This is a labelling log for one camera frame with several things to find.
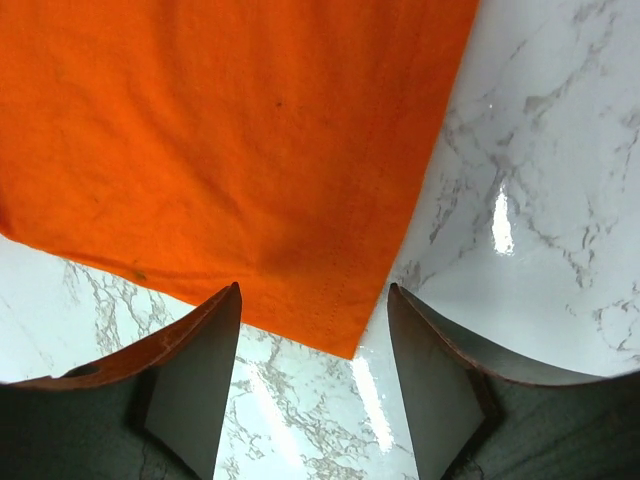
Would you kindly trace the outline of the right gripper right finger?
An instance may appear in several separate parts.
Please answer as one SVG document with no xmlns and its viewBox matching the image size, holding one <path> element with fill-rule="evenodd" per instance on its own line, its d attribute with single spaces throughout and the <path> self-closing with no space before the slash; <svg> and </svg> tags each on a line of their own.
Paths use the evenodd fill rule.
<svg viewBox="0 0 640 480">
<path fill-rule="evenodd" d="M 492 379 L 534 388 L 637 385 L 636 372 L 600 377 L 516 353 L 445 318 L 398 284 L 388 291 L 390 339 L 421 479 L 448 479 L 498 426 Z"/>
</svg>

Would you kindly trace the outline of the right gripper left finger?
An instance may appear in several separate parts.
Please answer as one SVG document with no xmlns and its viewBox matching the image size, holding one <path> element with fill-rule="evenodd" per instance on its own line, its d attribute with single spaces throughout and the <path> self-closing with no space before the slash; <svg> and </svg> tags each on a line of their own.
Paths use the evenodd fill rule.
<svg viewBox="0 0 640 480">
<path fill-rule="evenodd" d="M 114 354 L 2 386 L 2 478 L 213 478 L 241 312 L 233 283 Z"/>
</svg>

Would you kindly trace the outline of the orange t shirt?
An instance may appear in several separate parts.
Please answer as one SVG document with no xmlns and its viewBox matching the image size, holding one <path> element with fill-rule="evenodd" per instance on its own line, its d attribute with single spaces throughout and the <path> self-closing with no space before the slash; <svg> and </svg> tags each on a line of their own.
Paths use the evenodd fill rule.
<svg viewBox="0 0 640 480">
<path fill-rule="evenodd" d="M 1 232 L 351 358 L 474 1 L 5 1 Z"/>
</svg>

